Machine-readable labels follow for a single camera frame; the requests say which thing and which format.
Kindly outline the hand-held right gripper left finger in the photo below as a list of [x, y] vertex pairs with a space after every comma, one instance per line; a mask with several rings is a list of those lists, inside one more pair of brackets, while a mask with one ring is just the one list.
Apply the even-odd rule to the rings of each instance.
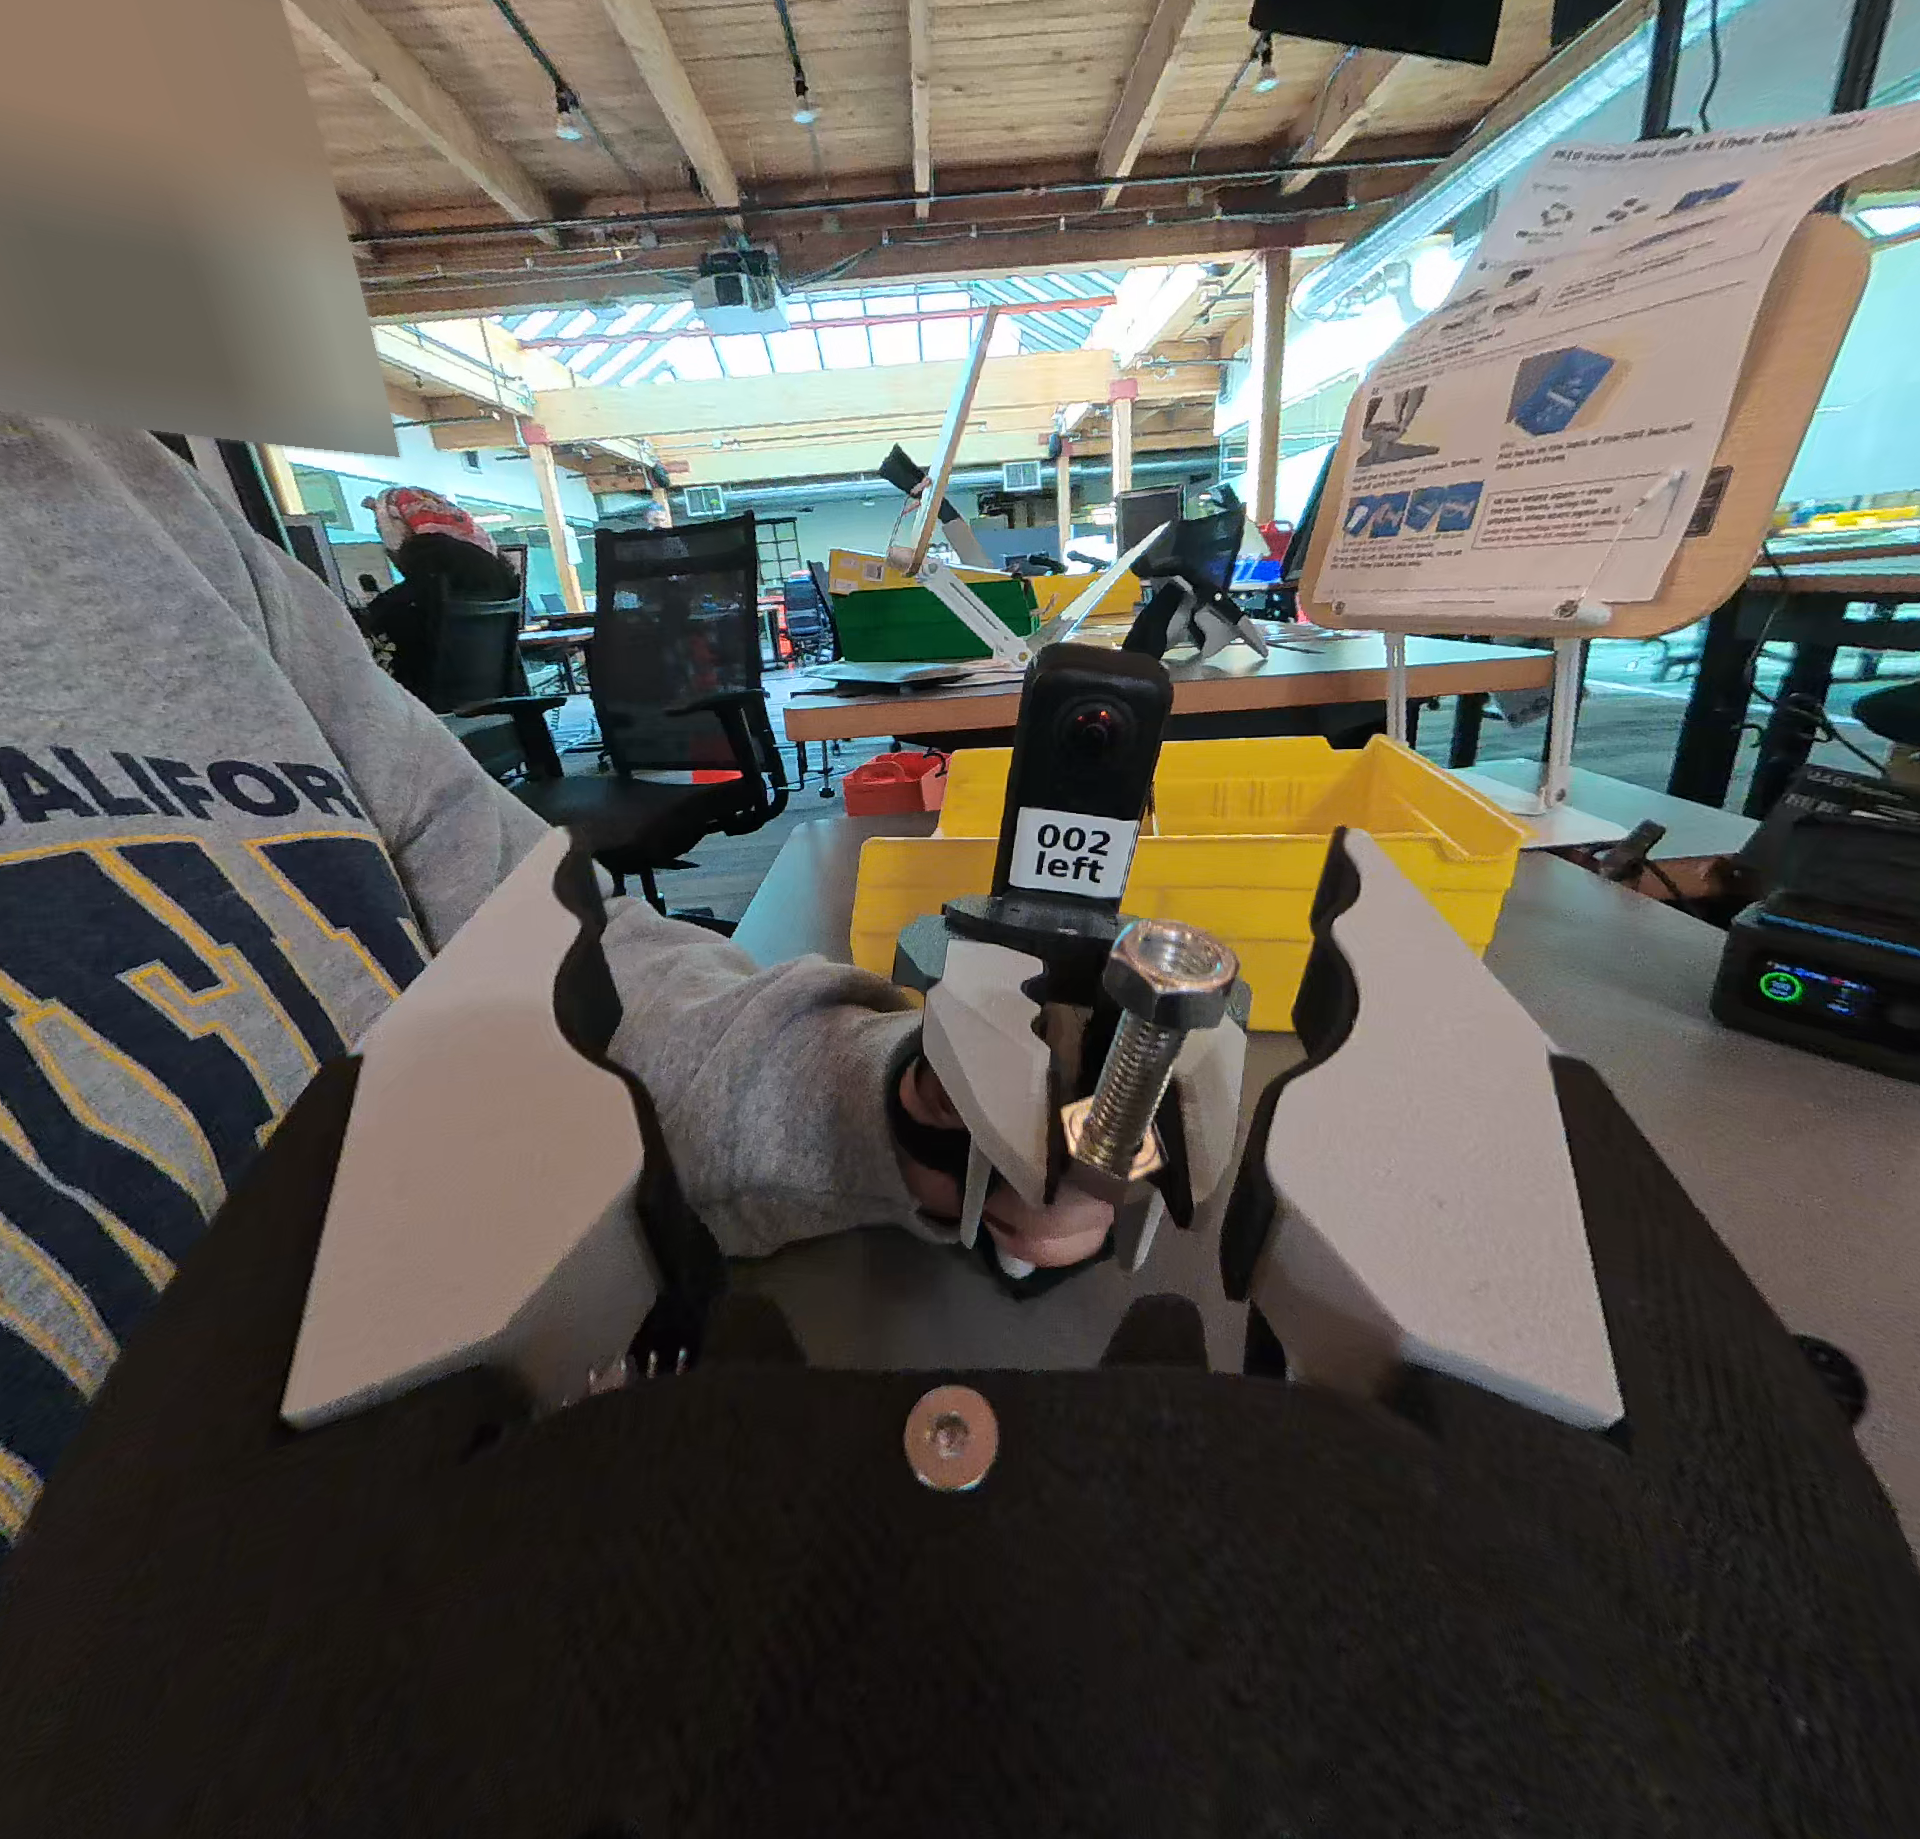
[[547, 828], [358, 1044], [285, 1425], [471, 1368], [554, 1412], [700, 1356], [722, 1258], [612, 1060], [604, 930]]

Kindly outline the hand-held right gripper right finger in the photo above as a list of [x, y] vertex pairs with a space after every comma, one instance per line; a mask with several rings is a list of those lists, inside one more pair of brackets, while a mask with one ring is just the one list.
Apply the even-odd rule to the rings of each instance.
[[1245, 1132], [1219, 1230], [1223, 1295], [1315, 1387], [1377, 1395], [1419, 1368], [1613, 1428], [1555, 1046], [1354, 826], [1327, 842], [1310, 934], [1302, 1060]]

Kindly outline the silver hex bolt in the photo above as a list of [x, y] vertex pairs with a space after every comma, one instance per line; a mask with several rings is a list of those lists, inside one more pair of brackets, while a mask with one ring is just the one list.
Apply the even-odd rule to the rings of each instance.
[[1129, 1154], [1157, 1122], [1183, 1038], [1232, 1016], [1237, 955], [1183, 920], [1132, 920], [1101, 987], [1115, 1027], [1092, 1090], [1092, 1126]]

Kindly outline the brass hex nut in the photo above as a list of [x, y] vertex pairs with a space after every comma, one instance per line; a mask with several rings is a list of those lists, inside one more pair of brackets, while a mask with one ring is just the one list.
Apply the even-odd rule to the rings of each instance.
[[1139, 1192], [1152, 1186], [1162, 1174], [1165, 1154], [1160, 1127], [1151, 1122], [1139, 1140], [1118, 1154], [1112, 1139], [1092, 1126], [1092, 1097], [1072, 1099], [1060, 1108], [1062, 1161], [1055, 1182], [1086, 1192], [1102, 1202], [1129, 1202]]

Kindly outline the person's left forearm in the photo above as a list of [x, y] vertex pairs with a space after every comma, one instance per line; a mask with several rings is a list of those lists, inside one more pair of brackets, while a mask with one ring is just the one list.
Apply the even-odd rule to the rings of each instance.
[[923, 1058], [923, 1016], [873, 973], [739, 945], [612, 900], [600, 942], [622, 1022], [612, 1060], [655, 1099], [681, 1194], [730, 1256], [853, 1228], [941, 1238], [962, 1161], [916, 1154], [956, 1126]]

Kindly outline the person's left hand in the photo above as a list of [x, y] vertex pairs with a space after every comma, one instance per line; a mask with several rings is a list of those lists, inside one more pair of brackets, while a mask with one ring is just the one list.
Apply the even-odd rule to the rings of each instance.
[[[888, 1127], [916, 1210], [941, 1228], [956, 1228], [970, 1205], [972, 1132], [923, 1054], [911, 1054], [895, 1081]], [[1095, 1263], [1109, 1230], [1109, 1199], [1066, 1194], [1027, 1202], [987, 1168], [974, 1239], [995, 1249], [1009, 1281]]]

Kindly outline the red tray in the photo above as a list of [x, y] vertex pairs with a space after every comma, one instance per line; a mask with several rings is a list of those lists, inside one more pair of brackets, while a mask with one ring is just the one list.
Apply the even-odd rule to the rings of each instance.
[[842, 776], [846, 818], [938, 818], [948, 793], [945, 750], [882, 750]]

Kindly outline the green storage bin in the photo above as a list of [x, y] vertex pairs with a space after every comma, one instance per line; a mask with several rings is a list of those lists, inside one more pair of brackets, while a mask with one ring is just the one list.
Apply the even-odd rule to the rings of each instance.
[[[972, 575], [967, 590], [1001, 627], [1031, 635], [1038, 597], [1020, 575]], [[829, 591], [837, 654], [853, 665], [960, 665], [983, 661], [991, 648], [935, 591], [916, 582]]]

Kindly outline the wooden desk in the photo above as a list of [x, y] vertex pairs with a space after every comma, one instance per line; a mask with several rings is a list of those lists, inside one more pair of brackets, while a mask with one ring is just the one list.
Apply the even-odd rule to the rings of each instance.
[[[1337, 735], [1386, 714], [1383, 640], [1275, 641], [1265, 659], [1234, 644], [1215, 661], [1182, 654], [1167, 665], [1172, 741], [1239, 735]], [[1404, 696], [1416, 702], [1474, 693], [1543, 693], [1550, 651], [1412, 635]], [[956, 678], [928, 693], [873, 697], [795, 696], [782, 706], [787, 741], [952, 741], [1005, 745], [1020, 719], [1020, 684]]]

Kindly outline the black power station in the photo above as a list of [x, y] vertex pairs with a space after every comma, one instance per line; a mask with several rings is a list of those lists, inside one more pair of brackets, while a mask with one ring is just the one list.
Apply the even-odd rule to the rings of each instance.
[[1918, 1081], [1918, 920], [1770, 893], [1732, 916], [1709, 1011], [1732, 1033]]

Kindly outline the black case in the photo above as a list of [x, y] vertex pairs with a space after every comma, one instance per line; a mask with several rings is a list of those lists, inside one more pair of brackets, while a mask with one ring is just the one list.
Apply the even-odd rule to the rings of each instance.
[[1918, 927], [1918, 793], [1805, 768], [1742, 848], [1742, 866], [1758, 905]]

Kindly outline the ceiling projector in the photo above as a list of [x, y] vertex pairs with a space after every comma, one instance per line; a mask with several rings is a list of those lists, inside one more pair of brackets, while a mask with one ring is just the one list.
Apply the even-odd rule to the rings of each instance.
[[790, 326], [779, 257], [759, 245], [703, 252], [686, 295], [712, 338], [779, 338]]

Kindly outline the printed instruction sheet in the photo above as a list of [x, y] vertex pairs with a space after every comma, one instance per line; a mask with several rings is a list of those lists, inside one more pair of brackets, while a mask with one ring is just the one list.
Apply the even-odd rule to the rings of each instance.
[[1562, 144], [1351, 400], [1302, 608], [1360, 631], [1594, 631], [1658, 594], [1795, 228], [1918, 156], [1918, 103]]

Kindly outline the wooden document stand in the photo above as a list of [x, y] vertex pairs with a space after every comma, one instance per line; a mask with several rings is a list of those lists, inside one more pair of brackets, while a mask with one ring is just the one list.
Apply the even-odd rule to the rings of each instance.
[[1313, 531], [1298, 608], [1321, 627], [1377, 631], [1386, 640], [1386, 732], [1404, 741], [1407, 635], [1525, 635], [1552, 644], [1550, 745], [1537, 784], [1463, 770], [1537, 848], [1603, 846], [1627, 834], [1630, 818], [1599, 818], [1569, 800], [1578, 668], [1584, 641], [1663, 635], [1720, 610], [1760, 555], [1767, 525], [1801, 449], [1816, 400], [1855, 321], [1870, 270], [1870, 242], [1831, 213], [1808, 216], [1782, 250], [1744, 340], [1732, 404], [1699, 484], [1680, 470], [1627, 491], [1630, 512], [1603, 545], [1578, 545], [1579, 574], [1562, 586], [1498, 586], [1441, 597], [1431, 586], [1362, 594], [1333, 586], [1331, 507]]

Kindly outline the silver ventilation duct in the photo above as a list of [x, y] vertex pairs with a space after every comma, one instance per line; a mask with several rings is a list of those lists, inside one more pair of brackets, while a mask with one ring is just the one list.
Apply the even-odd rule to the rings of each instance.
[[1290, 294], [1290, 312], [1321, 321], [1354, 294], [1372, 273], [1427, 241], [1497, 189], [1511, 172], [1525, 167], [1540, 149], [1555, 145], [1585, 115], [1646, 82], [1658, 63], [1658, 46], [1676, 46], [1701, 25], [1696, 0], [1682, 0], [1680, 29], [1663, 30], [1661, 0], [1625, 0], [1599, 25], [1585, 29], [1565, 51], [1552, 54], [1525, 83], [1506, 98], [1452, 154], [1434, 179], [1402, 197], [1383, 221], [1346, 242], [1321, 269], [1310, 270]]

